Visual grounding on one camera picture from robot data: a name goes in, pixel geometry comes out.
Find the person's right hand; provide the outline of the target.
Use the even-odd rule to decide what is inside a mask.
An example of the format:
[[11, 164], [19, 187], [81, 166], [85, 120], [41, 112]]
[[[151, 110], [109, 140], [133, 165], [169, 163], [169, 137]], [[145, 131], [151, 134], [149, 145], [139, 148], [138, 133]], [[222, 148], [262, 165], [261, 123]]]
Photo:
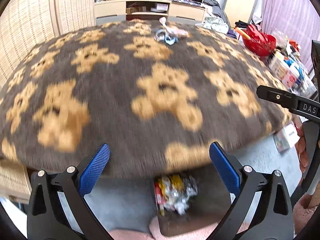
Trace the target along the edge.
[[309, 164], [308, 154], [306, 152], [306, 141], [304, 135], [303, 126], [301, 126], [298, 130], [299, 140], [295, 144], [296, 152], [299, 159], [299, 167], [302, 173], [304, 173]]

